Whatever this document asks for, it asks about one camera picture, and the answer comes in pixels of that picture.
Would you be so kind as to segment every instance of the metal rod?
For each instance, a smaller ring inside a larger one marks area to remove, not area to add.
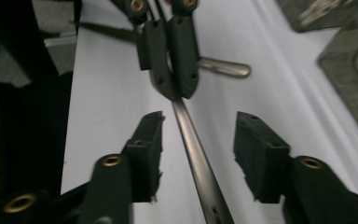
[[[173,101],[172,107],[185,144],[206,223],[234,223],[183,100]]]
[[[199,67],[236,78],[246,78],[251,75],[251,67],[248,64],[230,63],[212,58],[201,58]]]

